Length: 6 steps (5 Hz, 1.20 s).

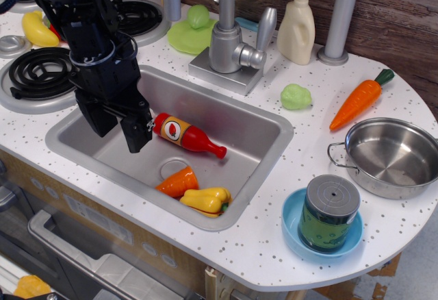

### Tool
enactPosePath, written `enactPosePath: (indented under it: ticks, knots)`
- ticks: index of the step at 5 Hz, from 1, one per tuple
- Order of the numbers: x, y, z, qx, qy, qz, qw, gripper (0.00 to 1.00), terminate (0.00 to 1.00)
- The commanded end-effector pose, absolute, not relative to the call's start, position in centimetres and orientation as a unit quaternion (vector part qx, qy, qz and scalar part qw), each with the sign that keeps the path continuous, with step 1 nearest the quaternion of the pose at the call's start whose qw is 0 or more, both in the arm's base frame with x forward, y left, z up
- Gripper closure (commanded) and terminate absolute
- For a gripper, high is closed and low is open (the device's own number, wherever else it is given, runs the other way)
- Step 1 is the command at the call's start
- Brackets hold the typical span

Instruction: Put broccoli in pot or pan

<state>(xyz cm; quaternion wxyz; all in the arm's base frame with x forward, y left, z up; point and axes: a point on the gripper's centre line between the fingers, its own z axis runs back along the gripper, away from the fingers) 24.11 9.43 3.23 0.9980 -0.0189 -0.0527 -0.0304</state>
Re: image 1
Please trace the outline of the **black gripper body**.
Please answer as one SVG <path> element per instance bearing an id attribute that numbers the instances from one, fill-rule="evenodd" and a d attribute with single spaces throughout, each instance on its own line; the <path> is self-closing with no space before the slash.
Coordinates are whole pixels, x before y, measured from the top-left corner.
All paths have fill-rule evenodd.
<path id="1" fill-rule="evenodd" d="M 149 103 L 138 90 L 140 68 L 135 54 L 79 57 L 70 55 L 78 68 L 71 81 L 100 101 L 106 112 L 122 119 L 128 114 L 149 110 Z"/>

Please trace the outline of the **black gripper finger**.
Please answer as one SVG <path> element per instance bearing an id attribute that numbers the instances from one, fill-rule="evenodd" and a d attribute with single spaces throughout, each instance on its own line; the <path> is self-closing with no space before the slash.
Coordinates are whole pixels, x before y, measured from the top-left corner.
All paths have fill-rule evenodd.
<path id="1" fill-rule="evenodd" d="M 75 97 L 81 113 L 98 136 L 104 137 L 117 125 L 117 118 L 106 112 L 95 97 L 80 89 L 75 91 Z"/>
<path id="2" fill-rule="evenodd" d="M 151 123 L 152 117 L 149 110 L 128 114 L 121 119 L 120 125 L 131 153 L 139 153 L 152 139 Z"/>

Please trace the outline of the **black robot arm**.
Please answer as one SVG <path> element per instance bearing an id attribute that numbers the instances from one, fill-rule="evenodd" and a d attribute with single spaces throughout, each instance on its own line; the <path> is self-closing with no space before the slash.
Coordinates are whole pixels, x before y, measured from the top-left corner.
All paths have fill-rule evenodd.
<path id="1" fill-rule="evenodd" d="M 6 0 L 7 12 L 18 0 Z M 78 74 L 71 81 L 81 113 L 100 137 L 120 125 L 130 152 L 152 138 L 149 103 L 138 90 L 135 40 L 119 30 L 111 0 L 35 0 L 68 43 Z"/>

